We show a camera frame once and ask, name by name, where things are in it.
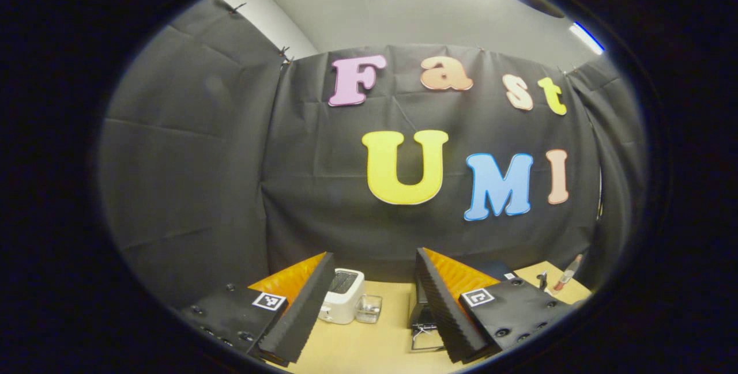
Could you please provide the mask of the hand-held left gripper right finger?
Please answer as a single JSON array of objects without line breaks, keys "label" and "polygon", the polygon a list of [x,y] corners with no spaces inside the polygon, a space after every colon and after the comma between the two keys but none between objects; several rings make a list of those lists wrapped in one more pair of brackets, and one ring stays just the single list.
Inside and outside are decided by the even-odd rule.
[{"label": "hand-held left gripper right finger", "polygon": [[574,310],[520,277],[496,279],[429,248],[416,251],[416,276],[452,362],[517,347]]}]

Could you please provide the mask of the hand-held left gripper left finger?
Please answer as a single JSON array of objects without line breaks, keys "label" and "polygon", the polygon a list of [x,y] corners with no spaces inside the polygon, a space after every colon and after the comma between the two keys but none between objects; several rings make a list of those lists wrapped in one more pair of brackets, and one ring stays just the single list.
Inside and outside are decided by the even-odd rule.
[{"label": "hand-held left gripper left finger", "polygon": [[183,308],[193,329],[230,353],[282,367],[296,363],[334,279],[322,252],[249,286],[229,284]]}]

